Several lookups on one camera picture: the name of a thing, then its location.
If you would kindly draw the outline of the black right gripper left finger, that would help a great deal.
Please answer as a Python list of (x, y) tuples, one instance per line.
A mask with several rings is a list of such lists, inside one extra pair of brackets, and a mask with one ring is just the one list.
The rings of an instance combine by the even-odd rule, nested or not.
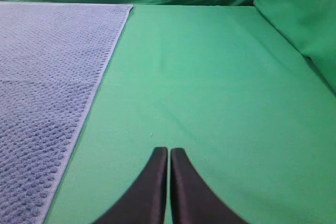
[(166, 147), (154, 148), (136, 180), (95, 223), (163, 223), (167, 158)]

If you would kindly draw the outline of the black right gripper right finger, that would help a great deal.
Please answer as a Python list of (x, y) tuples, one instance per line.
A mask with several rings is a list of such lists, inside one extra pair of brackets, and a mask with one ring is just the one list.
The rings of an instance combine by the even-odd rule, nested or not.
[(171, 150), (173, 223), (246, 223), (208, 187), (183, 148)]

